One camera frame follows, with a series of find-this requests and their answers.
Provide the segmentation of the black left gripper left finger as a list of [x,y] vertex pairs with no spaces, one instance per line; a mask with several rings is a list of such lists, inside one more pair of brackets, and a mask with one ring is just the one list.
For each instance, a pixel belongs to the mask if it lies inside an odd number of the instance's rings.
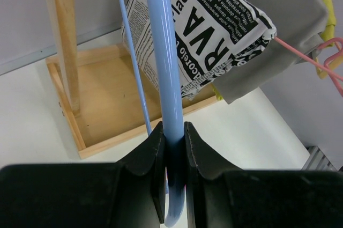
[[114,163],[1,169],[1,227],[159,227],[165,219],[162,124]]

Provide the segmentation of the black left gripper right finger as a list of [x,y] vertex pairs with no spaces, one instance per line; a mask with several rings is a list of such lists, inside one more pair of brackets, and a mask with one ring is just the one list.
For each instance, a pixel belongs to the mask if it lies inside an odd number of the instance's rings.
[[186,122],[188,227],[342,227],[342,173],[242,170]]

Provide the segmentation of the light blue hanger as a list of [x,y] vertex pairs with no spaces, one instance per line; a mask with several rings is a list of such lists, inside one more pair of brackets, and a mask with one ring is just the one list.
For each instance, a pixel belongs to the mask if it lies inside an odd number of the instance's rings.
[[185,200],[184,121],[177,65],[176,39],[170,0],[147,0],[158,72],[163,134],[167,140],[166,167],[169,207],[164,225],[173,227]]

